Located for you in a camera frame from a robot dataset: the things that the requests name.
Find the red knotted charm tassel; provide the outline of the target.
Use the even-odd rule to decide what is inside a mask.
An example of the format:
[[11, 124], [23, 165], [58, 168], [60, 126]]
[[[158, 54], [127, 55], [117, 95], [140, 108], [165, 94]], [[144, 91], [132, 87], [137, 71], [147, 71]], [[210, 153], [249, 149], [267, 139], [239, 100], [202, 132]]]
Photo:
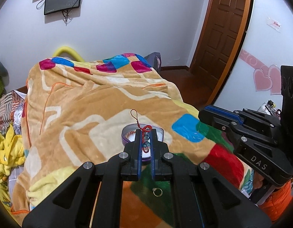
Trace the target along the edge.
[[142, 127], [138, 120], [138, 112], [135, 109], [131, 109], [130, 114], [136, 120], [137, 126], [141, 131], [142, 151], [144, 153], [148, 153], [150, 152], [150, 146], [151, 146], [152, 126], [145, 125]]

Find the purple heart-shaped tin box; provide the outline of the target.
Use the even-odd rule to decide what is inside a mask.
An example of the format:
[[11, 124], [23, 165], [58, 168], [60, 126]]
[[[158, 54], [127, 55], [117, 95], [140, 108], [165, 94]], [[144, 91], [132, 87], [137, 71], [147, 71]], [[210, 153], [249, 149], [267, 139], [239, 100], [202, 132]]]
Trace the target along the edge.
[[[156, 126], [153, 126], [152, 128], [156, 130], [157, 139], [162, 142], [164, 140], [164, 130]], [[130, 124], [123, 128], [121, 132], [121, 138], [122, 138], [122, 143], [124, 146], [129, 142], [135, 141], [137, 129], [140, 130], [137, 124]], [[151, 146], [151, 131], [150, 129], [147, 129], [147, 131], [143, 133], [143, 139], [142, 139], [142, 161], [143, 162], [149, 162], [151, 159], [150, 146]]]

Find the white appliance with stickers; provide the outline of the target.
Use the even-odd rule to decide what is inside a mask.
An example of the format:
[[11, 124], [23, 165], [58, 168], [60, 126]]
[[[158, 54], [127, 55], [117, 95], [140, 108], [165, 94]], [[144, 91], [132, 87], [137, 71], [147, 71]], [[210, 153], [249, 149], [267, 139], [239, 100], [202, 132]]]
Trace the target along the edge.
[[276, 108], [276, 104], [272, 100], [263, 103], [257, 111], [280, 119], [281, 110]]

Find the colourful patchwork fleece blanket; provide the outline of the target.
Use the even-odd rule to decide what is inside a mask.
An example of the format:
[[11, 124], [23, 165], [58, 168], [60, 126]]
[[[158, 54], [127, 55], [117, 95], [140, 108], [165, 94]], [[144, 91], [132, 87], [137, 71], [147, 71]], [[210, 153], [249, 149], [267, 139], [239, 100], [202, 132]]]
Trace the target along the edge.
[[211, 164], [238, 189], [252, 178], [225, 135], [201, 124], [176, 85], [140, 55], [45, 59], [30, 69], [27, 88], [21, 119], [26, 160], [12, 192], [18, 224], [84, 162], [103, 163], [121, 152], [121, 133], [130, 124], [161, 128], [172, 153]]

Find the brown wooden door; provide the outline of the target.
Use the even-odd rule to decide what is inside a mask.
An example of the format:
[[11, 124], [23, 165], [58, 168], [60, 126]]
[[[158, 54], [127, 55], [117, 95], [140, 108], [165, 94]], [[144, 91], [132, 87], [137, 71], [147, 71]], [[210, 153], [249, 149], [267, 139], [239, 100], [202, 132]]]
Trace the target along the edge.
[[209, 0], [190, 72], [206, 88], [213, 104], [244, 40], [252, 0]]

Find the dark bag behind bed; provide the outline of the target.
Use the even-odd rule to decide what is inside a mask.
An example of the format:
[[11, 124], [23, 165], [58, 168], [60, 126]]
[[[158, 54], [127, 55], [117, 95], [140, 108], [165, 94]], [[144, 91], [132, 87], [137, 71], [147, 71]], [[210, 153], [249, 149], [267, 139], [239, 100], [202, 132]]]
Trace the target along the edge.
[[159, 52], [153, 52], [147, 56], [145, 56], [148, 64], [153, 67], [153, 69], [160, 73], [161, 71], [161, 54]]

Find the yellow cloth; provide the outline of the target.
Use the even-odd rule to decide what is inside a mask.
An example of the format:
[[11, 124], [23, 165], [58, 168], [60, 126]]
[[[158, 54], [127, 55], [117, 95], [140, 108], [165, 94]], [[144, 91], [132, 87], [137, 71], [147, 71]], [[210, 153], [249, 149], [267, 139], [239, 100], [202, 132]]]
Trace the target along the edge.
[[8, 177], [13, 168], [25, 162], [22, 136], [17, 135], [10, 124], [5, 135], [0, 132], [0, 201], [10, 211], [12, 207], [8, 188]]

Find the yellow foam tube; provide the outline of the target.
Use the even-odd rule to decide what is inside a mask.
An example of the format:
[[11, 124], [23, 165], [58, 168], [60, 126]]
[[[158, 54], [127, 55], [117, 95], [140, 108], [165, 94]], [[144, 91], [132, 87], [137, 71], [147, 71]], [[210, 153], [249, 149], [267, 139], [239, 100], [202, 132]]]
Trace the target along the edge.
[[69, 46], [62, 46], [59, 47], [54, 53], [53, 57], [59, 57], [62, 54], [68, 54], [72, 58], [74, 58], [75, 61], [77, 62], [85, 62], [85, 60], [80, 56], [79, 53], [77, 53], [73, 48]]

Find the patterned pillow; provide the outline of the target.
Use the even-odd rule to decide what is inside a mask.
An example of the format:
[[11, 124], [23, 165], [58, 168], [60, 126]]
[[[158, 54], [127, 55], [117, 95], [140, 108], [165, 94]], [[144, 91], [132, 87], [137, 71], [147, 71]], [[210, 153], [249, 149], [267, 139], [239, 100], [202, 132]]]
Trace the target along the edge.
[[0, 133], [5, 135], [12, 125], [15, 134], [21, 134], [21, 119], [26, 94], [12, 90], [0, 98]]

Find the pink heart wall stickers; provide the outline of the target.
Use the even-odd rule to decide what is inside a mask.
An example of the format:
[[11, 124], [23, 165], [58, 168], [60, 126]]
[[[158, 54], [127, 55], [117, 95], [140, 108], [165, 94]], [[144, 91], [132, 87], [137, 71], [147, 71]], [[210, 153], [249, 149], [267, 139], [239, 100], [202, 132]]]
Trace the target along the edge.
[[254, 69], [253, 80], [256, 92], [270, 91], [271, 95], [281, 94], [281, 72], [276, 65], [269, 67], [242, 49], [239, 58]]

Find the white wall notice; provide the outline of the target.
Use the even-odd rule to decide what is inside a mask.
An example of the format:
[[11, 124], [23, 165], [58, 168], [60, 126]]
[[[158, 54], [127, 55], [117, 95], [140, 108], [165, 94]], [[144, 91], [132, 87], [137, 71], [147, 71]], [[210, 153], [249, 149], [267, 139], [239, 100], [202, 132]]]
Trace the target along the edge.
[[266, 24], [278, 32], [281, 31], [281, 24], [279, 22], [277, 22], [276, 20], [271, 19], [270, 17], [267, 17]]

